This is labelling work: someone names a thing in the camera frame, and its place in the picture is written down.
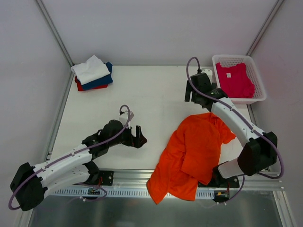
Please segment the orange t-shirt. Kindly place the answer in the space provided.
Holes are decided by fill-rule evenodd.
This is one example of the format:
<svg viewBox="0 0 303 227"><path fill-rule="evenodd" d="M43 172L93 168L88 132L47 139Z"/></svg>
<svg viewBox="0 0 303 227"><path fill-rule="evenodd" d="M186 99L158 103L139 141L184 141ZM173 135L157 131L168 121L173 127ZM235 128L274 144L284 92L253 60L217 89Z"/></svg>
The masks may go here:
<svg viewBox="0 0 303 227"><path fill-rule="evenodd" d="M159 204L167 193L194 201L198 183L210 183L219 163L222 144L236 136L213 113L191 115L173 132L147 182L152 200Z"/></svg>

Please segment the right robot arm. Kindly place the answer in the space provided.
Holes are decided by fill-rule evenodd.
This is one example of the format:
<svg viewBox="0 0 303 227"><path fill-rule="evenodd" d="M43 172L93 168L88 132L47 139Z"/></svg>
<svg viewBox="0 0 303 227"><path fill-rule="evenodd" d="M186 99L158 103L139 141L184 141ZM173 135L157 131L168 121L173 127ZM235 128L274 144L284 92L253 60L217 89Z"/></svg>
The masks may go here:
<svg viewBox="0 0 303 227"><path fill-rule="evenodd" d="M227 94L211 83L207 74L198 72L187 78L185 101L202 108L222 120L242 145L239 156L213 168L212 182L223 187L229 179L260 172L277 162L277 136L264 132L244 117Z"/></svg>

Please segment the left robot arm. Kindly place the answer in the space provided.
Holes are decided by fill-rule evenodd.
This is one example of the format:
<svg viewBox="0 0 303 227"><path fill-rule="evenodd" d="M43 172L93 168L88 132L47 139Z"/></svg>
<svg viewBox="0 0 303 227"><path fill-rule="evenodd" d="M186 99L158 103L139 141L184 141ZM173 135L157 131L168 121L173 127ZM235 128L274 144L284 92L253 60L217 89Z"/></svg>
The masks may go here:
<svg viewBox="0 0 303 227"><path fill-rule="evenodd" d="M147 139L139 125L132 127L118 120L110 120L103 129L85 138L79 146L54 160L40 164L22 164L10 183L10 210L28 211L38 206L51 193L73 185L93 185L99 179L99 168L94 159L106 154L116 145L141 148Z"/></svg>

